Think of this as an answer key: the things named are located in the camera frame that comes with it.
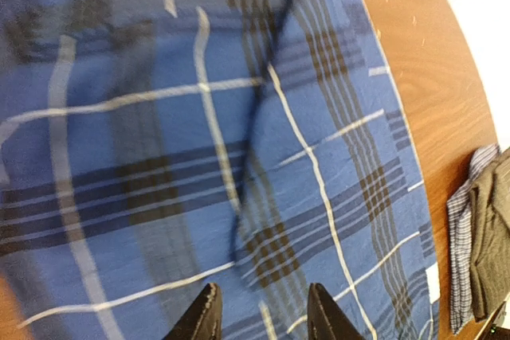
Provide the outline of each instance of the fabric fold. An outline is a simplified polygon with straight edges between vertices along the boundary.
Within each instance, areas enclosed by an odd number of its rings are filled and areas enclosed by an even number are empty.
[[[473,183],[473,251],[470,275],[473,313],[486,319],[510,291],[510,150],[492,162]]]
[[[310,283],[364,338],[435,336],[430,217],[382,65],[362,0],[291,0],[253,121],[236,267],[296,338]]]
[[[471,257],[473,215],[469,190],[473,182],[491,161],[500,155],[497,144],[477,149],[469,163],[469,179],[447,202],[449,222],[449,254],[451,271],[450,325],[458,334],[473,318],[469,260]]]

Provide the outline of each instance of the wooden table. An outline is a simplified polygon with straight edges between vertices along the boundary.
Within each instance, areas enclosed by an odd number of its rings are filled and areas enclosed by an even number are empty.
[[[446,0],[365,0],[402,97],[425,178],[441,280],[439,338],[449,329],[446,200],[466,179],[471,154],[494,143],[477,69]],[[14,297],[0,278],[0,339],[29,338]],[[460,334],[474,339],[481,325]]]

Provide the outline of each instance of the folded gray fabric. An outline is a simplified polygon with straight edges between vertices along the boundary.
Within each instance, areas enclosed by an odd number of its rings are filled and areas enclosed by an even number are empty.
[[[510,291],[510,150],[485,168],[469,192],[473,208],[470,275],[473,313],[486,319]]]
[[[473,181],[500,154],[497,144],[475,151],[469,164],[468,180],[448,200],[449,246],[451,266],[450,325],[458,334],[473,318],[469,261],[471,258],[471,204],[469,189]]]

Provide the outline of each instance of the white wall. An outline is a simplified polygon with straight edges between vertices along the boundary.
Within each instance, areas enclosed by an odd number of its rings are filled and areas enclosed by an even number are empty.
[[[449,3],[484,83],[500,145],[510,147],[510,1]]]

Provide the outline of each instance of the plaid fabric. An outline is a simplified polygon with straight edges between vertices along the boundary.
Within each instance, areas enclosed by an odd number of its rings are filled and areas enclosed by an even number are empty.
[[[497,144],[481,147],[469,164],[469,179],[448,200],[449,258],[452,272],[450,292],[450,324],[458,334],[473,318],[469,262],[471,259],[471,184],[487,165],[500,154]]]
[[[362,0],[0,0],[2,273],[36,338],[437,337],[422,175]]]

